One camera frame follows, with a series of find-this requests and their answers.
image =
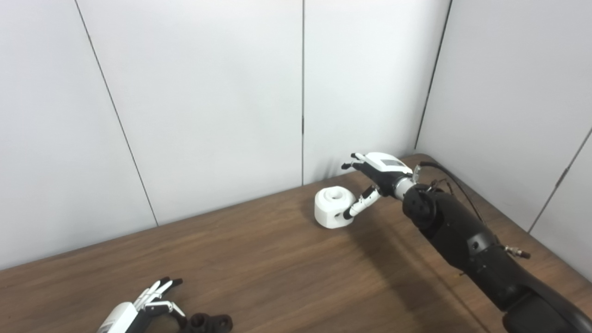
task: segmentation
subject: wall seam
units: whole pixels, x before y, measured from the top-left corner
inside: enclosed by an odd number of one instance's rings
[[[575,152],[574,157],[571,159],[570,164],[567,166],[567,168],[563,171],[563,173],[561,174],[561,176],[559,177],[559,179],[557,180],[557,183],[555,184],[555,187],[553,188],[553,190],[551,191],[551,194],[549,195],[549,197],[547,198],[547,201],[545,202],[545,204],[543,205],[543,207],[540,209],[539,214],[536,216],[535,220],[532,222],[532,225],[530,226],[530,228],[528,228],[528,233],[532,232],[532,229],[534,229],[536,223],[539,221],[540,217],[543,215],[543,212],[545,211],[545,209],[547,208],[547,206],[549,205],[549,202],[551,202],[551,199],[553,198],[553,196],[555,195],[555,192],[557,192],[557,189],[559,188],[559,186],[561,186],[561,183],[563,181],[563,179],[565,179],[565,177],[567,176],[567,174],[569,173],[572,164],[574,164],[575,160],[578,158],[578,155],[580,154],[580,152],[582,151],[582,148],[584,148],[584,145],[586,144],[586,142],[588,141],[588,138],[590,137],[590,135],[592,134],[592,127],[590,128],[590,130],[588,131],[588,134],[586,135],[586,137],[584,138],[584,141],[582,141],[582,143],[580,144],[580,147],[578,148],[578,150]]]
[[[146,200],[148,201],[148,206],[150,206],[150,211],[152,212],[152,217],[154,218],[154,222],[156,226],[159,226],[158,220],[156,219],[156,215],[154,213],[154,208],[152,207],[152,203],[150,202],[150,197],[148,196],[148,192],[146,191],[146,186],[144,185],[144,180],[140,175],[140,170],[138,169],[138,164],[136,163],[136,158],[134,157],[134,153],[131,151],[130,142],[127,139],[126,131],[123,128],[123,124],[121,123],[121,118],[119,117],[119,112],[117,111],[117,107],[115,106],[115,102],[113,101],[113,96],[111,95],[111,90],[109,89],[109,85],[107,84],[107,79],[105,78],[105,73],[103,72],[103,68],[101,63],[99,62],[99,57],[96,54],[95,46],[92,43],[91,35],[88,32],[88,28],[86,27],[86,22],[84,21],[84,17],[82,16],[82,11],[80,6],[78,5],[78,0],[74,0],[76,4],[76,9],[78,10],[78,14],[80,15],[80,19],[82,21],[82,25],[84,26],[84,31],[86,32],[86,36],[88,38],[88,42],[91,45],[92,53],[95,56],[96,64],[99,67],[99,71],[101,73],[101,77],[103,78],[103,83],[105,84],[105,88],[107,89],[107,94],[109,95],[109,99],[111,100],[111,105],[113,106],[113,110],[115,111],[115,115],[117,116],[117,121],[119,122],[119,127],[121,128],[121,132],[123,133],[123,138],[126,141],[127,149],[130,152],[131,160],[134,163],[134,167],[136,168],[136,172],[138,174],[138,178],[140,178],[140,184],[142,185],[142,189],[144,190],[144,195],[146,195]]]
[[[423,118],[426,115],[427,102],[430,98],[430,92],[432,91],[432,84],[434,83],[434,75],[436,74],[436,67],[438,65],[438,59],[440,59],[440,51],[442,49],[442,42],[444,41],[444,34],[446,33],[446,26],[448,25],[448,17],[450,16],[450,9],[452,8],[452,0],[448,4],[448,12],[446,13],[446,20],[444,20],[444,27],[442,28],[442,36],[440,37],[440,45],[438,45],[438,52],[436,53],[436,61],[434,62],[434,69],[432,70],[432,77],[430,78],[430,85],[427,88],[426,102],[423,104],[422,119],[419,121],[419,127],[417,128],[417,137],[415,138],[415,145],[413,150],[417,149],[417,142],[419,142],[419,134],[422,132]]]

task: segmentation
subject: black joint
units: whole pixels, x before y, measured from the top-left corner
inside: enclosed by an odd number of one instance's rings
[[[181,283],[183,283],[183,279],[182,278],[176,278],[176,279],[173,280],[173,284],[170,287],[171,288],[172,287],[176,287],[176,286],[180,285]]]
[[[349,220],[349,219],[352,219],[353,218],[353,216],[349,213],[349,208],[346,209],[345,212],[343,212],[343,218],[346,219],[346,220]]]
[[[372,194],[374,192],[374,186],[370,186],[368,187],[363,193],[362,193],[362,198],[366,199],[370,196],[370,194]]]

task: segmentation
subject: wooden table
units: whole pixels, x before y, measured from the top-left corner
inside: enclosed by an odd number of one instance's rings
[[[403,159],[410,167],[425,155]],[[443,178],[425,168],[422,181]],[[502,314],[384,198],[346,228],[314,221],[314,195],[355,172],[0,271],[0,332],[96,332],[113,307],[163,276],[188,315],[227,313],[244,332],[505,332]],[[469,191],[528,270],[592,315],[592,285]],[[149,332],[176,332],[156,319]]]

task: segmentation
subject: cable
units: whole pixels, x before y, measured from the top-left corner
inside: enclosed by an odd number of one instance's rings
[[[445,167],[441,166],[439,163],[434,163],[434,162],[421,161],[421,162],[419,162],[419,166],[420,167],[432,167],[432,168],[436,168],[436,169],[444,172],[448,177],[450,177],[450,179],[452,179],[452,181],[456,184],[456,186],[458,186],[458,188],[461,190],[462,194],[464,194],[464,196],[467,199],[467,201],[469,201],[469,204],[471,205],[471,207],[475,211],[475,214],[477,215],[477,218],[479,218],[479,220],[481,222],[483,222],[483,224],[485,224],[485,220],[483,219],[483,217],[479,213],[479,210],[477,209],[477,207],[475,207],[475,204],[473,203],[473,201],[471,200],[471,198],[469,197],[469,195],[467,195],[467,193],[465,192],[465,190],[462,188],[460,181],[456,178],[456,176],[453,175],[452,172],[450,172]]]

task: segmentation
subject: robotic arm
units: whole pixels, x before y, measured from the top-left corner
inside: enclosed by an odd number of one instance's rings
[[[592,333],[592,321],[545,283],[528,273],[514,257],[529,258],[520,249],[504,246],[480,216],[472,214],[454,196],[432,185],[419,184],[421,167],[444,167],[421,162],[415,171],[384,153],[352,154],[342,169],[361,171],[376,185],[369,187],[343,212],[351,219],[380,196],[403,202],[403,213],[451,266],[463,271],[505,312],[509,333]]]

